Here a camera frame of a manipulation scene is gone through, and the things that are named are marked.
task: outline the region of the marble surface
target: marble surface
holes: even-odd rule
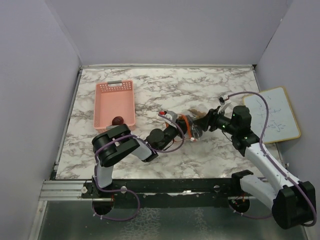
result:
[[[217,96],[240,91],[258,91],[250,68],[132,68],[84,69],[76,93],[56,179],[89,179],[94,172],[91,140],[94,129],[94,100],[97,83],[131,79],[134,83],[136,112],[135,135],[144,139],[154,128],[164,128],[157,117],[161,110],[181,113],[199,105],[207,109],[218,106]],[[232,98],[226,111],[242,105],[243,96]],[[275,144],[267,146],[276,158]],[[220,130],[206,132],[197,142],[186,141],[172,153],[160,153],[144,163],[133,155],[114,166],[114,179],[225,178],[241,170],[250,170],[261,177],[259,170],[234,149]]]

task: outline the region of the metal bracket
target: metal bracket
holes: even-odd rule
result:
[[[91,180],[44,181],[39,201],[111,201],[111,198],[82,198],[85,183]]]
[[[110,193],[96,189],[95,183],[86,181],[84,186],[88,192],[82,194],[83,199],[110,197]],[[191,194],[213,193],[215,197],[227,198],[238,196],[233,188],[231,178],[190,178],[190,179],[113,179],[106,190],[118,190],[126,187],[137,194],[155,195],[181,195],[186,192]]]
[[[65,125],[64,125],[64,128],[63,128],[63,134],[62,134],[61,142],[60,142],[60,145],[59,145],[59,150],[58,150],[58,153],[57,153],[57,156],[56,156],[56,159],[55,159],[55,164],[56,165],[59,164],[61,153],[62,153],[62,149],[64,147],[65,138],[66,138],[66,134],[67,134],[67,131],[68,131],[68,126],[69,126],[69,121],[70,121],[72,110],[74,108],[74,104],[75,104],[75,101],[76,101],[76,95],[77,95],[77,92],[78,92],[78,87],[79,87],[81,75],[82,75],[82,69],[78,72],[77,77],[76,77],[74,91],[73,91],[70,107],[69,107],[69,110],[68,110],[68,114],[67,114],[67,117],[66,117],[66,122],[65,122]]]
[[[47,201],[39,201],[36,208],[35,217],[31,227],[31,232],[29,235],[29,240],[37,240],[41,230],[42,221],[45,216],[45,211],[47,207]]]

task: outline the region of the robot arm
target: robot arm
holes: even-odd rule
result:
[[[252,172],[246,170],[243,171],[244,173],[232,174],[234,187],[238,188],[239,192],[249,193],[264,203],[271,209],[275,221],[283,229],[311,221],[314,217],[313,212],[298,188],[305,193],[313,207],[316,208],[314,186],[308,181],[301,182],[297,177],[293,176],[269,154],[264,144],[262,144],[262,147],[266,153],[262,152],[260,139],[251,130],[251,115],[247,107],[234,107],[231,118],[224,116],[224,110],[224,104],[217,109],[210,109],[206,116],[194,120],[192,124],[204,132],[208,130],[213,132],[220,129],[229,133],[234,148],[242,156],[248,158],[269,182],[262,182],[253,176]],[[107,143],[114,142],[114,139],[117,139],[118,142],[118,144],[113,143],[105,147],[98,154],[100,164],[98,165],[96,174],[99,179],[99,186],[104,188],[112,182],[113,165],[128,154],[137,156],[143,162],[150,162],[158,156],[157,152],[150,148],[161,151],[175,137],[182,137],[182,133],[185,134],[187,132],[186,122],[175,117],[172,117],[172,119],[175,120],[175,123],[180,127],[182,132],[173,125],[168,125],[163,131],[161,129],[154,129],[146,138],[149,146],[136,139],[136,136],[131,135],[129,128],[125,124],[96,136],[92,140],[94,152],[101,149]]]

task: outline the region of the whiteboard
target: whiteboard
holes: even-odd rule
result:
[[[299,138],[300,130],[285,89],[277,87],[262,91],[260,95],[265,98],[269,108],[269,120],[262,141],[274,143]],[[243,103],[252,116],[251,129],[260,137],[266,120],[266,106],[257,95],[245,96]]]

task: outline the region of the whiteboard wooden frame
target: whiteboard wooden frame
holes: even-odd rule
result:
[[[276,140],[276,141],[264,142],[265,144],[273,144],[273,143],[283,142],[283,141],[287,141],[287,140],[298,139],[298,138],[300,138],[300,136],[301,136],[301,131],[300,131],[300,128],[299,128],[299,126],[298,126],[297,119],[296,119],[296,116],[295,116],[295,114],[294,114],[294,111],[292,110],[292,107],[291,107],[291,104],[290,104],[290,101],[289,101],[289,98],[288,98],[288,94],[287,94],[286,88],[285,88],[284,86],[277,86],[277,87],[274,87],[274,88],[270,88],[270,89],[267,89],[267,90],[260,91],[259,93],[268,92],[268,91],[270,91],[270,90],[278,89],[278,88],[282,88],[282,89],[283,89],[285,98],[286,98],[286,100],[287,100],[287,102],[288,102],[288,105],[289,105],[289,107],[290,107],[290,111],[291,111],[291,113],[292,113],[292,116],[293,116],[293,119],[294,119],[296,128],[297,128],[297,130],[298,130],[298,132],[299,132],[299,135],[298,135],[298,136],[295,136],[295,137],[290,137],[290,138],[284,138],[284,139]],[[249,94],[249,95],[244,96],[244,97],[242,98],[243,105],[245,105],[245,98],[250,97],[250,96],[252,96],[252,95],[254,95],[254,94]]]

